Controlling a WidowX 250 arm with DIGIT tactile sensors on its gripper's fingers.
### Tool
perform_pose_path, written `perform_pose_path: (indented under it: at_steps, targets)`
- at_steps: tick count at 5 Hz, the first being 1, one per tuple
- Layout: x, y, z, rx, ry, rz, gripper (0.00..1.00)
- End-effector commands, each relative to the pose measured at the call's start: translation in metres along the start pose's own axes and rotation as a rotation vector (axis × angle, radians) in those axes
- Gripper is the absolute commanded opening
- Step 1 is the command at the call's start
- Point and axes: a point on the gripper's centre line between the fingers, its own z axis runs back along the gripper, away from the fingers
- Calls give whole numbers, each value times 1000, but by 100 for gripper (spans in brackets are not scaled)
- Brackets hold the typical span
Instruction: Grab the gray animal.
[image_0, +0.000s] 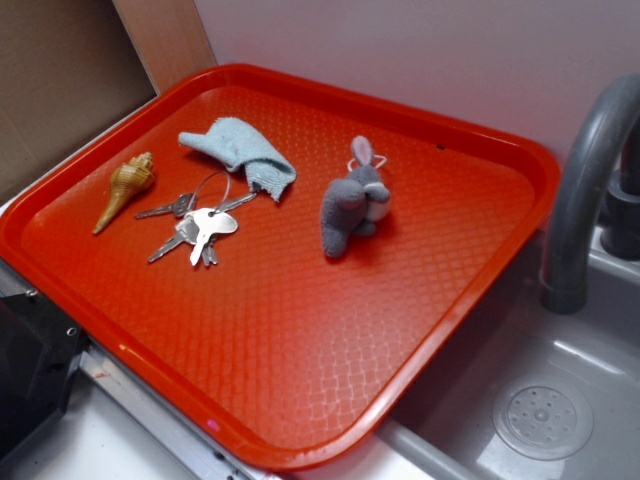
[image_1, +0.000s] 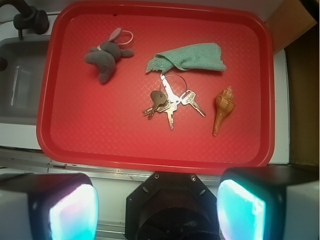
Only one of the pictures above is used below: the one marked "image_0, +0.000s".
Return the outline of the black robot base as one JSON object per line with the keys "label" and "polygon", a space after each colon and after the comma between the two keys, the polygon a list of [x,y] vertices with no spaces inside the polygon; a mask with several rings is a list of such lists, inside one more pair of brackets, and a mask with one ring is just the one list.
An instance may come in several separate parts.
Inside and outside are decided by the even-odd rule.
{"label": "black robot base", "polygon": [[1,466],[66,413],[86,345],[79,324],[35,289],[1,299]]}

